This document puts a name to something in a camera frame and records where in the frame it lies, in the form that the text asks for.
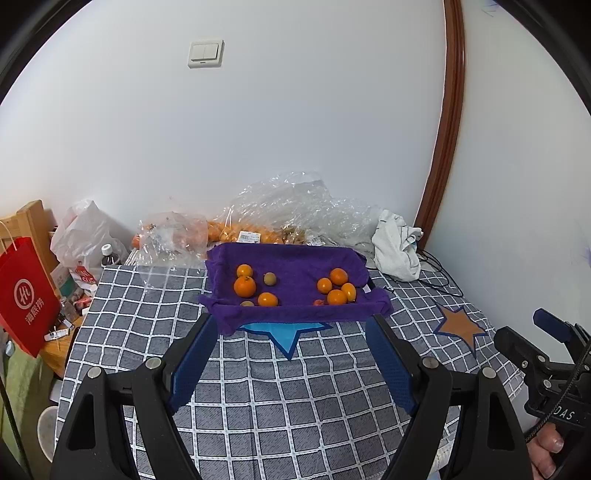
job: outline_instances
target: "orange star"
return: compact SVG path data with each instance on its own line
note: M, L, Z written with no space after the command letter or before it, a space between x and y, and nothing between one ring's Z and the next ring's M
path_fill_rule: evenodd
M443 320L433 333L463 340L476 357L476 337L488 335L486 330L470 319L464 307L454 311L437 303L435 305L443 315Z

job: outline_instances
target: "blue rubber pad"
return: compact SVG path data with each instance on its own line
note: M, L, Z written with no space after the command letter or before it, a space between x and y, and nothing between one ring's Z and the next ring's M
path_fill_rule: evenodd
M365 340L386 381L394 403L413 416L417 403L413 397L412 377L373 317L365 323Z
M217 337L217 322L209 317L172 375L168 407L173 413L191 400Z
M566 343L572 338L569 326L544 309L535 311L534 324L548 333L548 335L556 338L559 342Z

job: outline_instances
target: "gray plaid fabric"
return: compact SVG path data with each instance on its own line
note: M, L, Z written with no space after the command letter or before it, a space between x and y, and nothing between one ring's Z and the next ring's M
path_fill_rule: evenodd
M142 267L107 268L74 342L59 403L56 438L88 369L136 368L182 338L205 308L205 271ZM142 276L150 275L145 289ZM463 299L399 283L378 271L377 287L390 291L389 324L421 355L434 355L459 371L492 366L513 398L522 376L493 347L477 339L475 359L458 339L434 335L441 321L434 306L463 306L487 332L484 315ZM423 279L443 284L441 274ZM188 405L174 416L189 455L204 480L355 480L379 477L392 458L409 417L392 403L365 343L364 322L333 324L300 337L292 361L266 337L236 332L220 337ZM132 407L124 407L132 451L143 478L154 478ZM459 409L449 410L441 447L453 441Z

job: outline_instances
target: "purple cloth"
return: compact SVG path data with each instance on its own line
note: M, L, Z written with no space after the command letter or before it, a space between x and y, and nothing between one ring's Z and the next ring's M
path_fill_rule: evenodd
M259 322L350 322L365 320L375 313L389 315L392 305L385 290L376 288L365 293L369 273L365 259L350 248L311 247L309 245L242 244L227 243L208 252L207 274L212 280L212 295L201 295L199 302L217 320L222 335L233 334L246 323ZM264 291L279 299L278 307L241 307L246 299L234 292L236 269L248 264L254 270L256 298ZM349 274L349 282L357 287L354 303L346 305L314 306L316 299L326 299L316 289L322 277L328 277L333 268L340 267ZM277 283L268 287L263 276L273 272Z

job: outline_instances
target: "human hand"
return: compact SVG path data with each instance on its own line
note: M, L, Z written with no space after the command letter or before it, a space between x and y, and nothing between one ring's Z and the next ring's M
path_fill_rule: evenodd
M550 478L556 471L550 452L558 453L564 446L564 440L556 431L556 425L547 423L539 431L538 435L527 444L530 453L531 468L534 471L534 480Z

